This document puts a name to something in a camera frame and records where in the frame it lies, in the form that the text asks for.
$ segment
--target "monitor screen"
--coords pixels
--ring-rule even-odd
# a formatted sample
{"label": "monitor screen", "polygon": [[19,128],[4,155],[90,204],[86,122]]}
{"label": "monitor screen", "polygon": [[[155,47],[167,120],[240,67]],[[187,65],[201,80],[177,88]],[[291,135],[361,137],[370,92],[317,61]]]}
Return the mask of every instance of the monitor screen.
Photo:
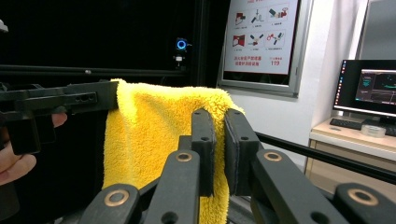
{"label": "monitor screen", "polygon": [[333,109],[396,119],[396,60],[343,60]]}

